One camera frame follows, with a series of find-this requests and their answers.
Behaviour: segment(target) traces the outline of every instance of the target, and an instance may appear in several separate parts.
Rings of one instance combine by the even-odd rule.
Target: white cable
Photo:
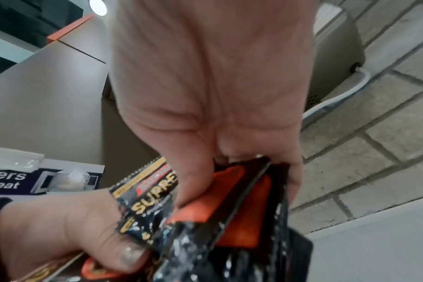
[[[371,74],[369,71],[365,70],[362,67],[358,67],[356,68],[356,72],[361,72],[364,74],[364,78],[362,79],[362,81],[360,81],[356,86],[354,86],[353,88],[349,89],[347,92],[340,94],[334,98],[331,98],[329,100],[326,100],[320,104],[318,104],[315,107],[310,108],[309,110],[307,110],[304,114],[303,114],[303,119],[307,118],[308,116],[310,116],[311,114],[315,113],[318,110],[323,109],[324,107],[327,107],[331,104],[337,103],[338,101],[341,101],[345,98],[347,98],[348,96],[351,96],[352,94],[356,93],[357,91],[359,91],[362,87],[364,87],[368,81],[371,78]]]

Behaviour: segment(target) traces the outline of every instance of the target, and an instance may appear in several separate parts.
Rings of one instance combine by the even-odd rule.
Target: orange edge
[[[65,36],[66,34],[71,32],[72,30],[74,30],[75,28],[79,27],[80,25],[82,25],[85,22],[87,22],[88,20],[90,20],[93,16],[94,16],[94,14],[89,14],[87,16],[84,16],[83,18],[76,20],[72,24],[69,24],[68,26],[65,26],[64,28],[58,30],[57,32],[49,35],[47,37],[47,43],[50,44],[50,43],[54,42],[55,40],[60,39],[61,37]]]

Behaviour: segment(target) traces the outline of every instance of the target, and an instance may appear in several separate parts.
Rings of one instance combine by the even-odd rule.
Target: person's left hand
[[[41,196],[0,212],[0,255],[12,279],[83,250],[103,266],[131,273],[148,257],[115,228],[121,214],[107,190]]]

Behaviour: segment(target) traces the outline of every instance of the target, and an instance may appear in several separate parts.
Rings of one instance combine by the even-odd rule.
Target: gray table
[[[93,17],[58,41],[104,63],[107,61],[106,26],[98,17]]]
[[[53,42],[0,75],[0,147],[104,164],[108,187],[157,153],[101,97],[104,63]]]

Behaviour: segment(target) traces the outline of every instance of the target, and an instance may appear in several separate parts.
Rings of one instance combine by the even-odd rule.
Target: gold stripe
[[[128,231],[128,229],[131,227],[131,225],[134,223],[134,218],[128,219],[128,221],[123,225],[122,229],[120,229],[120,233],[125,233]]]
[[[140,180],[147,177],[150,173],[155,171],[158,167],[160,167],[165,162],[165,158],[161,157],[156,162],[154,162],[152,165],[147,167],[144,171],[136,175],[133,179],[131,179],[128,183],[123,185],[122,187],[115,190],[112,195],[117,199],[121,195],[123,195],[126,191],[130,190],[131,187],[133,187],[135,184],[137,184]]]

